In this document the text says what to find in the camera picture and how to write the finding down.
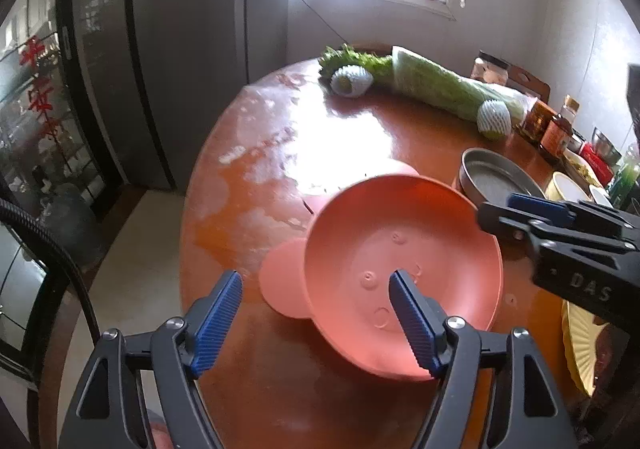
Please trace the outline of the white bowl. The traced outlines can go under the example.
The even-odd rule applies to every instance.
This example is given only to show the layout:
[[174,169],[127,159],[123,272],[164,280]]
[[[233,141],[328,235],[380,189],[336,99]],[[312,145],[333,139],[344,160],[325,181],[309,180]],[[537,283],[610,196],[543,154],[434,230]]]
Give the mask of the white bowl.
[[548,200],[555,202],[579,202],[589,201],[590,196],[585,194],[578,184],[562,172],[554,172],[547,184],[544,195]]

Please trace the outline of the yellow scalloped plate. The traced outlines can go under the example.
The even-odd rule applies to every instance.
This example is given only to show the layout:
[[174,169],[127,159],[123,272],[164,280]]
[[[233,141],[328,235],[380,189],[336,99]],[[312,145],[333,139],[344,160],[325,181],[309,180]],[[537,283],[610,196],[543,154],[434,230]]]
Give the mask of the yellow scalloped plate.
[[610,325],[570,302],[562,304],[562,332],[568,371],[591,397],[612,359]]

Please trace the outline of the grey metal plate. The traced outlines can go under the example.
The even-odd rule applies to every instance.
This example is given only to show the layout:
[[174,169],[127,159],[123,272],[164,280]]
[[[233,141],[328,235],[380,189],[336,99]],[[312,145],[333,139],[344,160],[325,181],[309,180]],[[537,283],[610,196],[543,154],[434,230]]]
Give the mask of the grey metal plate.
[[462,153],[458,183],[476,206],[484,202],[506,205],[512,193],[544,198],[544,192],[525,170],[508,158],[486,149]]

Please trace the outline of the dish with food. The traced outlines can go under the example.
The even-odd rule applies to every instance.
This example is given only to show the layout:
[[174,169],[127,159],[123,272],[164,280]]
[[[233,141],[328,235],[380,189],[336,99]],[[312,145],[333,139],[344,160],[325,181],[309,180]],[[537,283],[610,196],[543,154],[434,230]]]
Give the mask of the dish with food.
[[567,175],[585,192],[589,191],[590,186],[602,188],[602,184],[593,172],[593,169],[580,155],[570,150],[565,150],[562,156],[562,163]]

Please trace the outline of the red tissue box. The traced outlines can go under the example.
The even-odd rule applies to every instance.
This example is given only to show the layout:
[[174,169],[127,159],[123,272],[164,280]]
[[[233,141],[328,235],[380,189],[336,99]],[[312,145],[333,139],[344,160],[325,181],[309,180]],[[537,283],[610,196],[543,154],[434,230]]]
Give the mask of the red tissue box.
[[589,142],[585,142],[582,145],[580,156],[590,165],[602,186],[606,187],[613,178],[611,167],[594,151],[593,146],[591,146]]

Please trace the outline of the orange-cap sauce bottle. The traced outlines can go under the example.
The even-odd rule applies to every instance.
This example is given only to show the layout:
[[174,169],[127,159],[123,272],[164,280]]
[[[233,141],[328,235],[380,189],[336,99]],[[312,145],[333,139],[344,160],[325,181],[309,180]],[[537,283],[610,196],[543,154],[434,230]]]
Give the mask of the orange-cap sauce bottle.
[[539,143],[539,152],[550,165],[561,161],[567,143],[573,136],[573,124],[578,110],[579,102],[568,94],[561,111],[550,120]]

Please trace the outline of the green drink bottle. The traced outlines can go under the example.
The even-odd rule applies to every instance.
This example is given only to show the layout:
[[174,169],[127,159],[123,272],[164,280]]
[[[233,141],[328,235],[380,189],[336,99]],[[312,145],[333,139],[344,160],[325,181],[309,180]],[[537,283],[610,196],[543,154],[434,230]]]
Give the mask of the green drink bottle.
[[611,183],[608,185],[608,197],[615,208],[621,209],[632,187],[639,177],[639,148],[637,143],[628,146],[625,155]]

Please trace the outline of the steel mixing bowl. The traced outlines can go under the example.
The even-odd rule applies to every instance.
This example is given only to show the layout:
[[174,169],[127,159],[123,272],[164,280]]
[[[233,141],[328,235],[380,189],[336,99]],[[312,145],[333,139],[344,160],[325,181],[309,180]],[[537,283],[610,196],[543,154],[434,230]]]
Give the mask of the steel mixing bowl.
[[620,151],[618,151],[612,141],[606,137],[599,128],[593,128],[591,134],[591,146],[597,156],[608,166],[613,167],[620,161]]

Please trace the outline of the brown sauce jar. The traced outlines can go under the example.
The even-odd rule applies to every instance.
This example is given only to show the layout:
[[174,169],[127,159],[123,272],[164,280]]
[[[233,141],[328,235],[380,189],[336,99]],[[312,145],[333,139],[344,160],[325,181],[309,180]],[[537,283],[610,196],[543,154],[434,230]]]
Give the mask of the brown sauce jar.
[[538,146],[556,112],[544,102],[536,100],[526,114],[518,132],[533,146]]

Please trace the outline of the long green cabbage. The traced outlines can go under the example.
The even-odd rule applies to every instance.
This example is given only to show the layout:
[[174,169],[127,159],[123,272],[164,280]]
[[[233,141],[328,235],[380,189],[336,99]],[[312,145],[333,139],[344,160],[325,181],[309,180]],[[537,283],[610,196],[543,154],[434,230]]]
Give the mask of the long green cabbage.
[[463,77],[404,47],[392,49],[394,89],[404,96],[475,122],[484,102],[502,101],[513,125],[526,115],[526,98],[517,91]]

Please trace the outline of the green leaf lettuce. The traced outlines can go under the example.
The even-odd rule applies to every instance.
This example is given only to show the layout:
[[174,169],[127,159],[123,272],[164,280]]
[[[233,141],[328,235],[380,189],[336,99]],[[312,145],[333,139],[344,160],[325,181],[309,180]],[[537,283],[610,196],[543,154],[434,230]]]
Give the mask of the green leaf lettuce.
[[389,54],[378,57],[372,53],[356,51],[349,45],[342,45],[338,49],[326,47],[318,63],[320,77],[326,80],[330,80],[333,74],[343,66],[357,65],[372,75],[375,84],[390,87],[394,83],[393,58]]

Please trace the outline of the fruit in white foam net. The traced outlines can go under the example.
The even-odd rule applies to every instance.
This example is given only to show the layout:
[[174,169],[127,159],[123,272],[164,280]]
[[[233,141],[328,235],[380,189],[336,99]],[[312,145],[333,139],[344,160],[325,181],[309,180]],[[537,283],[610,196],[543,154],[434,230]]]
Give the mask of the fruit in white foam net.
[[359,98],[373,85],[373,76],[359,65],[345,65],[331,77],[334,94],[345,98]]

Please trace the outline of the glass cabinet red characters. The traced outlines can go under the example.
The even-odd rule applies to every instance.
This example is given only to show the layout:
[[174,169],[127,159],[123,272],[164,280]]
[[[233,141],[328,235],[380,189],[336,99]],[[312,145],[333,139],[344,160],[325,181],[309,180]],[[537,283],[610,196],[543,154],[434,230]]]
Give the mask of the glass cabinet red characters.
[[[70,0],[16,0],[1,24],[1,198],[45,227],[86,273],[107,246],[99,225],[114,176],[82,123]],[[66,278],[10,226],[1,228],[1,365],[28,383],[41,359]]]

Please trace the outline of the grey refrigerator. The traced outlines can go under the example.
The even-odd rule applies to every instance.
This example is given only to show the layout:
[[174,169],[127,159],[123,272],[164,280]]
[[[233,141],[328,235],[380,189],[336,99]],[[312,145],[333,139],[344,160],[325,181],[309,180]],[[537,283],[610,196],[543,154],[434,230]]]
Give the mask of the grey refrigerator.
[[184,191],[234,97],[285,65],[288,0],[58,0],[58,27],[99,159]]

